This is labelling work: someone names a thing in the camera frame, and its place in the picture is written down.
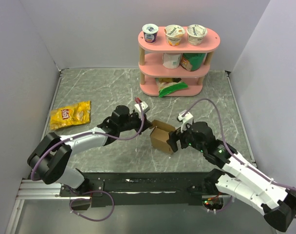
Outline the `brown cardboard paper box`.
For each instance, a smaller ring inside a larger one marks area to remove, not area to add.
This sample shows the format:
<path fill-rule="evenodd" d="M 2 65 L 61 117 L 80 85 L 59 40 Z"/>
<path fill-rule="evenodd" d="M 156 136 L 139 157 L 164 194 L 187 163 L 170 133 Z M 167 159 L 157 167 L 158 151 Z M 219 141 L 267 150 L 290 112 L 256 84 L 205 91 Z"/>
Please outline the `brown cardboard paper box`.
<path fill-rule="evenodd" d="M 150 128 L 152 129 L 150 133 L 152 147 L 163 153 L 173 154 L 173 150 L 167 143 L 167 140 L 169 140 L 169 133 L 175 131 L 175 127 L 162 121 L 154 120 Z"/>

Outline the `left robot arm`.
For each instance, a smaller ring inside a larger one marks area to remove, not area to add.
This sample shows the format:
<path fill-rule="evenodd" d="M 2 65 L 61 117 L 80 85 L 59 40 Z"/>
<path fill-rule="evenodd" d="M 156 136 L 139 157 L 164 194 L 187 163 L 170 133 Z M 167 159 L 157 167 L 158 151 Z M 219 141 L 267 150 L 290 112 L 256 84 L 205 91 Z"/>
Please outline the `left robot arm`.
<path fill-rule="evenodd" d="M 85 195 L 90 181 L 81 171 L 67 165 L 70 157 L 122 140 L 122 132 L 135 130 L 135 134 L 140 135 L 152 126 L 146 115 L 149 110 L 146 102 L 135 104 L 133 111 L 125 105 L 118 105 L 109 117 L 88 131 L 68 136 L 48 133 L 27 160 L 32 168 L 30 179 L 41 180 L 45 184 L 58 182 L 71 187 L 78 196 Z"/>

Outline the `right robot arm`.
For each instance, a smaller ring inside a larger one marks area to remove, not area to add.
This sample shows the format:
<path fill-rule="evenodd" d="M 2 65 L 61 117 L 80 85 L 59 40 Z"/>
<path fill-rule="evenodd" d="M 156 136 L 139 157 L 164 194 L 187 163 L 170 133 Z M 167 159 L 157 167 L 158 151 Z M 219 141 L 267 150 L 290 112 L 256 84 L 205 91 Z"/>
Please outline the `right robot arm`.
<path fill-rule="evenodd" d="M 255 168 L 235 148 L 215 138 L 206 122 L 187 124 L 169 134 L 167 143 L 174 152 L 192 147 L 215 165 L 205 178 L 205 189 L 231 195 L 261 213 L 274 229 L 286 232 L 296 217 L 296 190 L 278 185 Z"/>

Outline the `green white snack bag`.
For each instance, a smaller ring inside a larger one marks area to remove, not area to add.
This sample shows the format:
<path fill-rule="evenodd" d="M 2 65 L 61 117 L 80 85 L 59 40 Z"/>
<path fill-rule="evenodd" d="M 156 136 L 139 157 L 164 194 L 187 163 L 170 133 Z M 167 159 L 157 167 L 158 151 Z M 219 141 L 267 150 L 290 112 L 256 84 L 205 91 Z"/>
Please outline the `green white snack bag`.
<path fill-rule="evenodd" d="M 176 91 L 188 88 L 188 85 L 181 78 L 155 78 L 158 97 L 164 97 Z"/>

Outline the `pink three-tier shelf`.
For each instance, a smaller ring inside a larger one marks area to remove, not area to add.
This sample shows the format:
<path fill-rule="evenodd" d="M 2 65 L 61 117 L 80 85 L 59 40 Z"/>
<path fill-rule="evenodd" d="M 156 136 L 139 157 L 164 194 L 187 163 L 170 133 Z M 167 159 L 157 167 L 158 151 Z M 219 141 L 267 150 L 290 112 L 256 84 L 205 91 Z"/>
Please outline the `pink three-tier shelf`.
<path fill-rule="evenodd" d="M 188 42 L 185 33 L 178 45 L 168 44 L 165 27 L 160 26 L 156 41 L 146 42 L 146 36 L 141 31 L 138 35 L 140 88 L 149 96 L 158 96 L 161 82 L 177 81 L 187 85 L 186 88 L 174 91 L 169 96 L 195 96 L 203 88 L 203 80 L 210 70 L 214 51 L 220 45 L 220 36 L 212 29 L 207 29 L 207 35 L 198 45 Z M 192 69 L 189 60 L 184 55 L 203 55 L 200 67 Z"/>

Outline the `yellow Lays chip bag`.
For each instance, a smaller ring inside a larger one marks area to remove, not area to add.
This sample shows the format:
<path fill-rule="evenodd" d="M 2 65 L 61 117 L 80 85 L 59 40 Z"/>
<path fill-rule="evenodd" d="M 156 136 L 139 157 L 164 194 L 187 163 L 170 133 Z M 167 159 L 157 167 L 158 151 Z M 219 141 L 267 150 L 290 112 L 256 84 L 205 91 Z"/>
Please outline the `yellow Lays chip bag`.
<path fill-rule="evenodd" d="M 50 112 L 50 130 L 90 123 L 91 101 L 82 101 Z"/>

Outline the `white paper cup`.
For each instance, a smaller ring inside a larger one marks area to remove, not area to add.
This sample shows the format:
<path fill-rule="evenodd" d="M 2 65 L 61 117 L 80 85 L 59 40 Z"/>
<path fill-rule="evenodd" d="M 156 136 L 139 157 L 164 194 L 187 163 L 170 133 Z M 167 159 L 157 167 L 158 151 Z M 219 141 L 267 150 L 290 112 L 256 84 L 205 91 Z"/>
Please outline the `white paper cup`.
<path fill-rule="evenodd" d="M 176 69 L 180 65 L 181 53 L 163 53 L 162 65 L 167 69 Z"/>

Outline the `green snack canister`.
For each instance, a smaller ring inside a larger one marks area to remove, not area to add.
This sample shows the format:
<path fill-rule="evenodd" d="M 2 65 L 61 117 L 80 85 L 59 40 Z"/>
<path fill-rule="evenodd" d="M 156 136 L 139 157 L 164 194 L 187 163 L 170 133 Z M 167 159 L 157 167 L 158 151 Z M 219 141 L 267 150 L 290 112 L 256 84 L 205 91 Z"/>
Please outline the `green snack canister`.
<path fill-rule="evenodd" d="M 183 53 L 180 65 L 187 71 L 196 71 L 200 68 L 206 53 Z"/>

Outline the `blue yogurt cup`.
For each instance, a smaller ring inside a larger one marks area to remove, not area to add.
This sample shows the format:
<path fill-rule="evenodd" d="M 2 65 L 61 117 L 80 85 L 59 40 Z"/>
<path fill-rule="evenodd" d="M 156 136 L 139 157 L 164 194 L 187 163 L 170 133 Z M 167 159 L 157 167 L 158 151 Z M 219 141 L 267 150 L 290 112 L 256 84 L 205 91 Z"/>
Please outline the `blue yogurt cup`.
<path fill-rule="evenodd" d="M 150 43 L 150 44 L 156 42 L 157 33 L 159 31 L 159 27 L 157 25 L 152 24 L 152 23 L 145 24 L 142 27 L 142 31 L 144 34 L 145 42 Z"/>

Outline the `orange Chobani yogurt cup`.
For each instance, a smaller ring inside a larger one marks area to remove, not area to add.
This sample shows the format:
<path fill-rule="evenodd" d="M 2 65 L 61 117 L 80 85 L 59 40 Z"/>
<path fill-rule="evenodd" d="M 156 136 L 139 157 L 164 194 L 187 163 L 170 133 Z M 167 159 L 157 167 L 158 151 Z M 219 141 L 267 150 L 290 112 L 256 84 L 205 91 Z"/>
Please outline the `orange Chobani yogurt cup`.
<path fill-rule="evenodd" d="M 182 37 L 185 34 L 185 29 L 179 25 L 172 24 L 164 28 L 166 42 L 170 46 L 177 46 L 180 44 Z"/>

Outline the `white Chobani yogurt cup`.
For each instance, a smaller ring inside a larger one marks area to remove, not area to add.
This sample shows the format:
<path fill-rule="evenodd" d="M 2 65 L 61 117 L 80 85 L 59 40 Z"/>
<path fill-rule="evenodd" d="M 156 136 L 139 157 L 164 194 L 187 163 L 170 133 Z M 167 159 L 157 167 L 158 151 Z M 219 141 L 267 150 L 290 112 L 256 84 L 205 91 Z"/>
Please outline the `white Chobani yogurt cup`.
<path fill-rule="evenodd" d="M 192 24 L 187 27 L 187 34 L 188 43 L 197 46 L 202 43 L 204 37 L 207 35 L 207 29 L 202 25 Z"/>

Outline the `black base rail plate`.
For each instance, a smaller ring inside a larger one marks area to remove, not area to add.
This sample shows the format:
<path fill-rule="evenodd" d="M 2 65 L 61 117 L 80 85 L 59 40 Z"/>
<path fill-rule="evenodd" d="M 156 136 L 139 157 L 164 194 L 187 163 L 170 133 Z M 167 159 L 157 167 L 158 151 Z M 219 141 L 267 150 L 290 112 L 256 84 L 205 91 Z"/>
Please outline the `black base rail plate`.
<path fill-rule="evenodd" d="M 118 205 L 188 204 L 201 206 L 205 196 L 219 194 L 216 186 L 220 173 L 84 173 L 89 183 L 74 193 L 60 189 L 61 197 L 91 199 L 91 207 Z"/>

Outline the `aluminium frame rail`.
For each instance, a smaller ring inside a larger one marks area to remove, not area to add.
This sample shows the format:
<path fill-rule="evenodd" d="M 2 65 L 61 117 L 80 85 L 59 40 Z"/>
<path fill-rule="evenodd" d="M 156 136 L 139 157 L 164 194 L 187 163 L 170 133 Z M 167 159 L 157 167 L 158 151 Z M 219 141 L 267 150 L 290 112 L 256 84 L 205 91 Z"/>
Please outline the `aluminium frame rail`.
<path fill-rule="evenodd" d="M 46 185 L 44 182 L 23 179 L 20 183 L 14 207 L 6 228 L 6 234 L 16 232 L 23 205 L 26 200 L 58 200 L 70 199 L 70 197 L 61 197 L 59 183 Z"/>

